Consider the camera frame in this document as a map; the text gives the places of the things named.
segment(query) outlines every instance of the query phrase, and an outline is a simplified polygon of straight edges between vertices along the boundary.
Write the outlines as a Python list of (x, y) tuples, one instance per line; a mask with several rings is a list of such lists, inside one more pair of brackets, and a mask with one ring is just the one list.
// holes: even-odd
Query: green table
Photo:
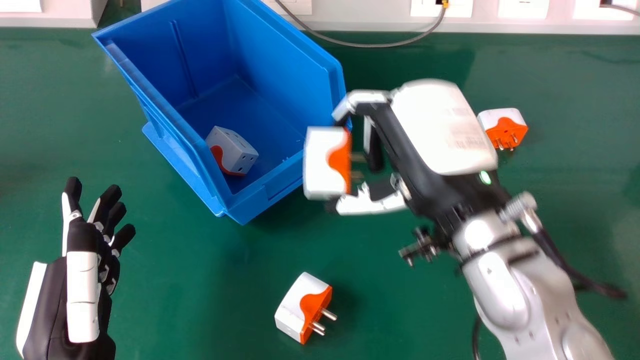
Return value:
[[(456, 263), (411, 270), (397, 255), (420, 224), (410, 213), (331, 216), (298, 190), (244, 227), (214, 217), (142, 135), (135, 96), (90, 33), (0, 29), (1, 359), (19, 358), (32, 262), (60, 253), (71, 175), (85, 209), (120, 184), (138, 229), (113, 298), (119, 359), (471, 359), (475, 309)], [(349, 89), (444, 78), (476, 111), (519, 108), (530, 131), (501, 154), (502, 181), (535, 194), (573, 265), (629, 291), (624, 302), (585, 293), (579, 303), (618, 359), (638, 357), (640, 38), (437, 33), (397, 49), (327, 49)], [(339, 319), (302, 347), (273, 314), (304, 271), (334, 287)], [(481, 353), (502, 358), (486, 329)]]

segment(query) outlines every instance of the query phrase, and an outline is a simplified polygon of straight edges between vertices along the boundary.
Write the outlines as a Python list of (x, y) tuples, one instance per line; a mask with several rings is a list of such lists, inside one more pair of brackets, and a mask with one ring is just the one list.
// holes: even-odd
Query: robotic hand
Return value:
[(62, 257), (33, 263), (16, 335), (25, 360), (115, 358), (107, 335), (111, 294), (120, 277), (118, 258), (136, 230), (127, 224), (115, 233), (127, 211), (117, 185), (100, 196), (86, 220), (81, 192), (80, 180), (71, 177), (62, 193)]
[[(613, 359), (578, 308), (572, 280), (610, 297), (625, 294), (569, 266), (537, 217), (533, 196), (512, 197), (500, 185), (497, 153), (455, 84), (423, 79), (391, 92), (355, 90), (333, 111), (335, 125), (344, 126), (351, 115), (364, 117), (369, 169), (383, 169), (386, 150), (394, 173), (328, 201), (331, 211), (361, 215), (408, 208), (431, 220), (433, 230), (416, 229), (417, 242), (400, 256), (413, 266), (415, 258), (453, 255), (479, 317), (507, 359)], [(307, 145), (305, 161), (311, 161)], [(336, 178), (330, 171), (327, 176)], [(531, 237), (520, 234), (518, 221)]]

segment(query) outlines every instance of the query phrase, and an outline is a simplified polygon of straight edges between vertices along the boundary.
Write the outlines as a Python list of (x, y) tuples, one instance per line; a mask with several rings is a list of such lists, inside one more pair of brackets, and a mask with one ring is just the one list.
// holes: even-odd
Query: power outlet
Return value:
[[(293, 15), (311, 15), (311, 0), (280, 0)], [(262, 0), (273, 11), (280, 15), (287, 15), (274, 0)]]
[(501, 19), (546, 19), (549, 0), (500, 0), (498, 17)]
[[(442, 0), (411, 0), (411, 16), (437, 17), (442, 10)], [(474, 0), (449, 0), (444, 17), (471, 17)]]
[[(636, 9), (637, 0), (613, 0), (614, 5)], [(600, 0), (575, 0), (573, 18), (577, 20), (633, 20), (634, 16), (617, 9), (600, 7)]]

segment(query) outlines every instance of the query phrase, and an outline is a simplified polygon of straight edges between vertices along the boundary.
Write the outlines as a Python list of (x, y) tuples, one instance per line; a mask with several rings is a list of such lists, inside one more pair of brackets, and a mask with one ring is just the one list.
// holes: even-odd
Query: blue container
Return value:
[[(302, 184), (307, 126), (332, 124), (340, 63), (259, 0), (173, 0), (93, 34), (148, 118), (144, 134), (217, 216), (246, 224)], [(205, 138), (260, 154), (224, 174)]]

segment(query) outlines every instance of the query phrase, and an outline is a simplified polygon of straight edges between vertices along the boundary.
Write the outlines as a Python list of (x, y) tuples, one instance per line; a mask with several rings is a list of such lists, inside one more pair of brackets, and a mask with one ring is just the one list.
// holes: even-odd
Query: green led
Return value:
[(486, 171), (480, 171), (480, 180), (487, 185), (491, 185), (491, 177)]

